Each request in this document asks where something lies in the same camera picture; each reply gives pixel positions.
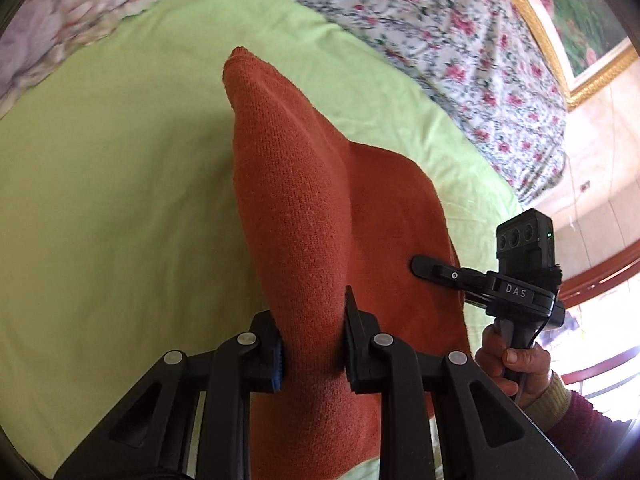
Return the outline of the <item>person's right hand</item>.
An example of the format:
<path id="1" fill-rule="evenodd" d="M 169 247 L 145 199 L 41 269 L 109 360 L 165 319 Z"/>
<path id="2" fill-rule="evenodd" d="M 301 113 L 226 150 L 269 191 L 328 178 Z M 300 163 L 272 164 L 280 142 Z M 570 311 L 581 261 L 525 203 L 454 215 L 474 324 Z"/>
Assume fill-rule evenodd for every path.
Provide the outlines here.
<path id="1" fill-rule="evenodd" d="M 535 344 L 531 349 L 512 349 L 504 343 L 494 324 L 483 330 L 482 346 L 475 362 L 507 396 L 515 396 L 520 408 L 528 408 L 549 388 L 551 356 Z"/>

